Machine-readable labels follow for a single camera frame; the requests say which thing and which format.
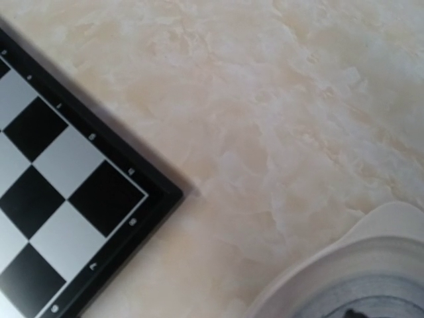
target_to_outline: black square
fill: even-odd
[[[5,129],[5,134],[34,161],[67,126],[43,100],[36,98]]]
[[[10,70],[10,68],[0,60],[0,79]]]
[[[31,166],[0,199],[0,208],[30,239],[63,202],[64,198]]]
[[[65,283],[29,244],[0,275],[0,290],[26,318],[34,318]]]
[[[104,162],[69,199],[103,235],[109,235],[144,194]]]

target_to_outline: beige marble pattern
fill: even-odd
[[[421,0],[2,0],[195,186],[85,318],[241,318],[381,203],[424,208]]]

